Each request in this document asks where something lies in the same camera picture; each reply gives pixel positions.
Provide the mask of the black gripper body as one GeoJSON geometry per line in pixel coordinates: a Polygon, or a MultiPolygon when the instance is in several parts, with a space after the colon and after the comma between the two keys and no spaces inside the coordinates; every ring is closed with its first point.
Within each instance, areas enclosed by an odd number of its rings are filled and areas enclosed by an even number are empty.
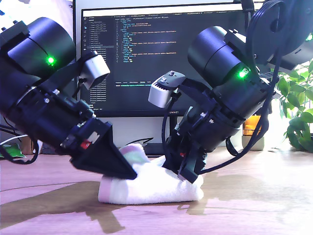
{"type": "Polygon", "coordinates": [[[207,153],[239,131],[241,120],[224,109],[210,113],[201,109],[189,109],[171,133],[171,141],[181,143],[180,155],[184,158],[192,146],[204,152],[204,165],[207,153]]]}
{"type": "Polygon", "coordinates": [[[108,126],[83,101],[39,87],[7,89],[7,118],[24,133],[72,157],[97,156],[108,149],[108,126]]]}

